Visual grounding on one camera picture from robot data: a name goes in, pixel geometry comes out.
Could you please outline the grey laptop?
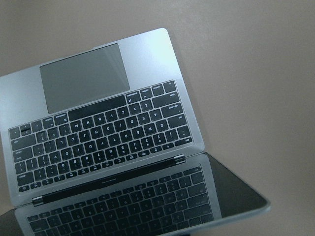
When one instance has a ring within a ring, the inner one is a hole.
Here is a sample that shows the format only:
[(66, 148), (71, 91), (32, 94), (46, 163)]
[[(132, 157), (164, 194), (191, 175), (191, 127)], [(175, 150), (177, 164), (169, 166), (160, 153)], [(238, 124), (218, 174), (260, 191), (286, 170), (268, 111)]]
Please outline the grey laptop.
[(205, 152), (166, 29), (0, 79), (0, 134), (24, 236), (185, 236), (269, 201)]

